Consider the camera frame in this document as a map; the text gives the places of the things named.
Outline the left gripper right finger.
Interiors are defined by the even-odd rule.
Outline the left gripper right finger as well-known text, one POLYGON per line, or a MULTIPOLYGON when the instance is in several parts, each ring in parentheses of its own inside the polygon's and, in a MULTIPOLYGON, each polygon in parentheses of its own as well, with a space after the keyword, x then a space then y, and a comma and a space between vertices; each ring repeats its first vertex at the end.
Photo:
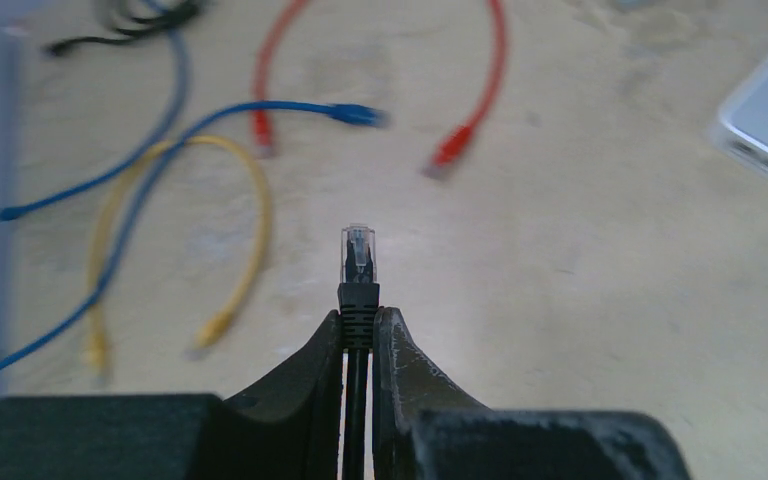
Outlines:
POLYGON ((425 410, 485 410, 413 340, 402 312, 375 316, 372 347, 372 457, 377 479, 414 479, 412 423, 425 410))

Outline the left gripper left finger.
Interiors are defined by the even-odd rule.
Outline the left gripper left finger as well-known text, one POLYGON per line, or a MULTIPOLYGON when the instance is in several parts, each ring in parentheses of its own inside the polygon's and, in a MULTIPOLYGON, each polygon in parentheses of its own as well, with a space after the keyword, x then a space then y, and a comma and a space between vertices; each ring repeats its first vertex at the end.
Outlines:
POLYGON ((335 479, 342 321, 330 311, 310 339, 224 404, 243 420, 244 479, 335 479))

